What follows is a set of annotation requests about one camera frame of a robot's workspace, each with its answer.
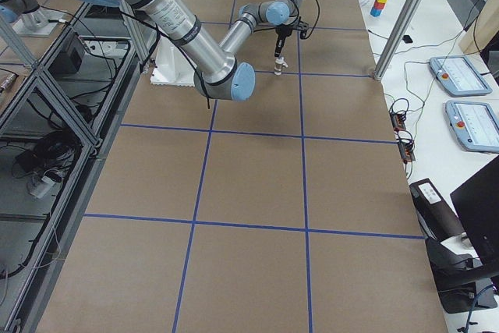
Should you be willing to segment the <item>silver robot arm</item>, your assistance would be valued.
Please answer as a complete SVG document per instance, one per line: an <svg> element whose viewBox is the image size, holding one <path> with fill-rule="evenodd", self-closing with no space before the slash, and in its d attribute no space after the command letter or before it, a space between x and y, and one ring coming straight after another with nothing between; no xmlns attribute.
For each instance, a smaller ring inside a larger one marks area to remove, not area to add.
<svg viewBox="0 0 499 333"><path fill-rule="evenodd" d="M262 23L275 27L299 20L303 0L274 0L250 3L240 14L222 42L217 42L199 18L182 0L80 0L94 5L117 7L121 2L145 12L164 34L196 66L194 86L206 99L245 101L253 94L254 68L239 62L236 52Z"/></svg>

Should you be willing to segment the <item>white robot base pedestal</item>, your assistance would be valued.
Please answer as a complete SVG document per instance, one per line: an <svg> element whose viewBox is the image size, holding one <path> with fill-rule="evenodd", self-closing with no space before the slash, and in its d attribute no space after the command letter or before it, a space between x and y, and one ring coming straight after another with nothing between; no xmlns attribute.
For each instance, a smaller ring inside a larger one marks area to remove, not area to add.
<svg viewBox="0 0 499 333"><path fill-rule="evenodd" d="M150 81L158 86L193 87L194 69L187 58L162 37L159 41L154 59L154 70Z"/></svg>

